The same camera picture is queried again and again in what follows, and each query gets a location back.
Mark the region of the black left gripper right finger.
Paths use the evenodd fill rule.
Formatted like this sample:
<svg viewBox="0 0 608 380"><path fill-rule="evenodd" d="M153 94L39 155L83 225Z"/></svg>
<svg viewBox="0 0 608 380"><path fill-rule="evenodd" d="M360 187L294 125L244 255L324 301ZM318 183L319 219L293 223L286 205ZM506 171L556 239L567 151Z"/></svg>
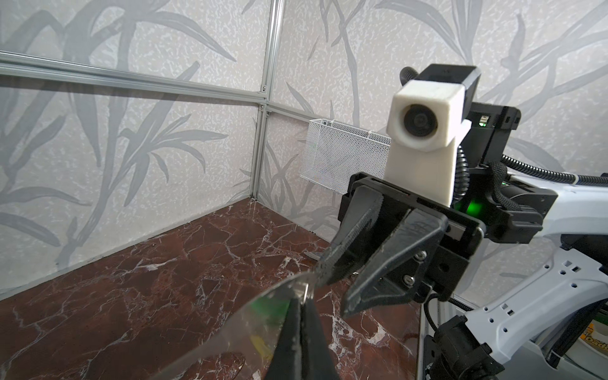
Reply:
<svg viewBox="0 0 608 380"><path fill-rule="evenodd" d="M301 310L302 379L340 380L313 299Z"/></svg>

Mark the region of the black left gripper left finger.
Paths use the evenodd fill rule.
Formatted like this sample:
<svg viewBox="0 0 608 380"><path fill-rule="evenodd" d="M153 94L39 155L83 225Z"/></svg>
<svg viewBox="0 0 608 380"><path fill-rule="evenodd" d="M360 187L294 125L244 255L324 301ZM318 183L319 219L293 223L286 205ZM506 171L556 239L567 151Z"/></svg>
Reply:
<svg viewBox="0 0 608 380"><path fill-rule="evenodd" d="M265 380L302 379L302 305L292 299Z"/></svg>

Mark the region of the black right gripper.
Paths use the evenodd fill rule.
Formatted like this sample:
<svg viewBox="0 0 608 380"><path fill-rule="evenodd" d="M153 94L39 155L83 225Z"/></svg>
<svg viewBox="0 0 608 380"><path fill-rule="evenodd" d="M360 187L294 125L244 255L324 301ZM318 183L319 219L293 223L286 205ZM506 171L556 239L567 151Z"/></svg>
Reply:
<svg viewBox="0 0 608 380"><path fill-rule="evenodd" d="M340 219L315 274L321 288L359 273L344 317L449 298L485 235L482 221L365 173L351 176Z"/></svg>

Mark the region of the key with green tag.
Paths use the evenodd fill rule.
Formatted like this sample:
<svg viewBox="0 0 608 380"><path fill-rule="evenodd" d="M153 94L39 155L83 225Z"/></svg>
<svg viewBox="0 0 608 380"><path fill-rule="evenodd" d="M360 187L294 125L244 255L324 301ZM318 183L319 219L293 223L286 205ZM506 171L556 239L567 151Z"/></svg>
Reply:
<svg viewBox="0 0 608 380"><path fill-rule="evenodd" d="M290 303L288 299L258 298L250 307L261 318L281 320L285 319Z"/></svg>

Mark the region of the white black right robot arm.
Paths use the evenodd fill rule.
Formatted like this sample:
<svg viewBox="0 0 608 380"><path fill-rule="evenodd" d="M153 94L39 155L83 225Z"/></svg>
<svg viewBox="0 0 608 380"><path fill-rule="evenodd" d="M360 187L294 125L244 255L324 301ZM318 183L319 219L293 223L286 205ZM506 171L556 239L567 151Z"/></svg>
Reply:
<svg viewBox="0 0 608 380"><path fill-rule="evenodd" d="M529 340L557 369L607 301L607 178L528 165L504 154L519 109L477 103L475 66L407 66L394 95L382 177L351 176L318 283L356 274L342 313L448 302L484 240L559 239L557 251L497 300L433 326L429 379L494 379Z"/></svg>

